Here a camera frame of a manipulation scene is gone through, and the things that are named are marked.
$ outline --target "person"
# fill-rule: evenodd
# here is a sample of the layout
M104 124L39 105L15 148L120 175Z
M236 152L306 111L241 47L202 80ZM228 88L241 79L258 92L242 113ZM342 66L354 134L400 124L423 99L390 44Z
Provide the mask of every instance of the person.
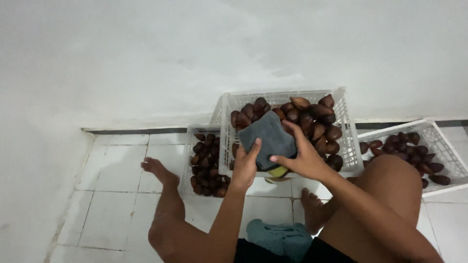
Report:
M333 194L326 204L308 189L302 191L305 226L311 235L323 227L302 259L308 262L443 262L416 230L422 184L417 170L393 155L373 160L354 184L323 161L301 129L288 121L298 156L272 156L271 161L321 182ZM145 171L161 181L163 190L148 240L165 263L290 262L246 240L238 240L247 189L256 174L257 139L247 154L237 151L231 184L208 233L185 222L178 194L179 178L155 159L145 158Z

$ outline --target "hand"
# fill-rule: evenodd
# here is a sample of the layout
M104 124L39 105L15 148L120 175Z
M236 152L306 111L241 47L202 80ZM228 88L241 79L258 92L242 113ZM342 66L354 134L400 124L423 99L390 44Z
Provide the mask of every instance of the hand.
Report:
M289 159L284 156L274 155L270 157L270 161L279 163L302 177L318 181L325 175L330 174L330 172L334 172L334 170L323 161L312 144L304 137L299 126L286 120L283 121L283 124L294 132L298 151L297 157L295 159Z
M260 148L262 148L262 140L260 138L255 139L255 143L249 154L245 152L244 147L239 147L235 157L233 177L228 189L235 188L246 192L252 185L257 173L255 159L260 152Z

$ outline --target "bare foot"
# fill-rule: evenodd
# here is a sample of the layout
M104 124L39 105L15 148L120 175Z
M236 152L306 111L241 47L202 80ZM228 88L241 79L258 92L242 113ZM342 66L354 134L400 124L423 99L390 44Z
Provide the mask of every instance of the bare foot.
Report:
M307 188L302 189L300 202L304 208L306 231L316 235L328 220L322 212L323 203L316 195L309 193Z
M179 177L169 172L159 160L145 157L143 161L144 162L141 163L143 170L153 173L163 186L179 185Z

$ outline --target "left hand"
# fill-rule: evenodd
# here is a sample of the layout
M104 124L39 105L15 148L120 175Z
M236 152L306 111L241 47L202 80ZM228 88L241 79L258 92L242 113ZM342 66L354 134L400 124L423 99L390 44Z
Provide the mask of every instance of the left hand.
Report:
M249 154L247 154L243 146L239 147L236 153L233 177L228 189L234 188L246 192L253 184L257 173L255 159L260 152L260 148L262 148L260 138L255 139Z

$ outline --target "right hand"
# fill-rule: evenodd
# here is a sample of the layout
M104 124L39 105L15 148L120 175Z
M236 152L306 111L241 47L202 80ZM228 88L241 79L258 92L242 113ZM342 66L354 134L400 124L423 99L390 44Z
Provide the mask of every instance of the right hand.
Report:
M316 149L306 139L299 126L286 120L283 120L283 124L294 132L298 151L297 157L289 159L284 156L274 155L270 157L270 161L287 167L302 177L318 181L325 175L330 174L330 172L336 173L323 161Z

